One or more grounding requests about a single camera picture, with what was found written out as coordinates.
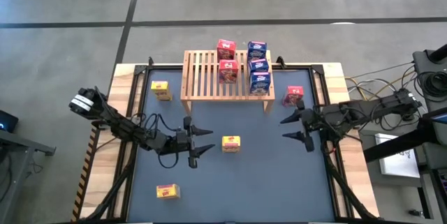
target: red box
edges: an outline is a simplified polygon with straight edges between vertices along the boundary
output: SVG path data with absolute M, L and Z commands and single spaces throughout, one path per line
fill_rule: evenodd
M 236 43 L 229 40 L 219 39 L 217 43 L 217 61 L 233 60 L 236 53 Z
M 221 60 L 219 62 L 219 83 L 235 84 L 239 65 L 236 60 Z
M 287 86 L 286 94 L 282 99 L 282 105 L 284 106 L 296 106 L 296 103 L 301 100 L 304 94 L 302 87 Z

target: concrete floor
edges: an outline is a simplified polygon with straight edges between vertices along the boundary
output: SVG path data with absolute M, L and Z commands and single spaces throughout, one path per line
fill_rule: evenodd
M 0 23 L 121 22 L 129 1 L 0 0 Z M 447 0 L 138 0 L 133 20 L 389 17 L 447 17 Z M 345 75 L 353 76 L 410 62 L 412 52 L 445 44 L 446 31 L 447 23 L 132 28 L 123 62 L 152 56 L 158 63 L 178 63 L 184 50 L 212 49 L 219 38 L 235 40 L 239 48 L 264 40 L 273 56 L 339 61 Z M 80 87 L 107 91 L 121 34 L 121 28 L 0 29 L 0 109 L 20 118 L 21 136 L 57 146 L 54 157 L 36 156 L 45 169 L 27 180 L 14 223 L 69 219 L 89 122 L 70 112 L 68 103 Z M 406 68 L 360 80 L 392 81 Z M 420 206 L 414 188 L 374 185 L 374 192 L 388 220 L 441 222 L 405 214 Z

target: small yellow box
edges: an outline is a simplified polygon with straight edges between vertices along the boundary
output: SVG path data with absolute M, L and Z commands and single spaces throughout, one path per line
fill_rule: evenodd
M 151 90 L 154 92 L 156 99 L 169 100 L 173 99 L 173 95 L 169 91 L 168 81 L 152 81 Z
M 239 136 L 223 136 L 222 137 L 222 151 L 223 152 L 238 152 L 240 150 Z
M 156 197 L 160 199 L 180 198 L 180 187 L 177 184 L 157 186 Z

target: blue table surface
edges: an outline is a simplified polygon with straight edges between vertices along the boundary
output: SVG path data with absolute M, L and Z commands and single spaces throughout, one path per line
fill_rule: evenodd
M 128 222 L 334 221 L 318 133 L 312 133 L 315 151 L 311 153 L 303 143 L 281 136 L 302 127 L 279 124 L 294 110 L 281 104 L 288 85 L 303 86 L 306 107 L 314 105 L 309 73 L 275 71 L 273 77 L 276 100 L 269 115 L 264 114 L 262 102 L 193 103 L 195 125 L 214 131 L 194 137 L 196 146 L 216 144 L 198 160 L 197 169 L 189 168 L 186 153 L 179 155 L 173 169 L 164 169 L 155 152 L 139 149 Z M 150 80 L 169 81 L 173 100 L 158 101 L 149 90 L 145 113 L 161 113 L 171 128 L 181 126 L 186 116 L 180 101 L 181 71 L 154 70 Z M 159 129 L 172 133 L 164 126 Z M 225 135 L 241 137 L 239 153 L 222 152 Z M 161 159 L 171 165 L 175 156 Z M 165 184 L 179 185 L 181 198 L 157 199 L 156 186 Z

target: snack box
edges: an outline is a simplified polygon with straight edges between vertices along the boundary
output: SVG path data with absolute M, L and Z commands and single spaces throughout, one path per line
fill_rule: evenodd
M 154 92 L 158 100 L 172 100 L 173 95 L 169 91 L 169 83 L 167 81 L 152 81 L 151 90 Z
M 249 62 L 250 73 L 253 72 L 268 72 L 267 59 L 252 60 Z
M 221 60 L 219 62 L 219 83 L 235 84 L 239 64 L 236 60 Z
M 249 42 L 249 51 L 247 53 L 247 61 L 264 59 L 267 52 L 267 43 L 263 42 Z
M 250 74 L 250 94 L 267 95 L 270 87 L 270 73 Z
M 217 60 L 233 60 L 236 53 L 236 43 L 229 40 L 219 39 L 217 42 Z
M 282 105 L 284 106 L 296 106 L 296 103 L 301 100 L 304 95 L 302 87 L 287 86 L 286 93 L 282 99 Z
M 222 151 L 223 152 L 238 152 L 240 150 L 239 136 L 223 136 L 222 137 Z
M 156 197 L 159 199 L 180 198 L 180 187 L 177 184 L 157 186 Z

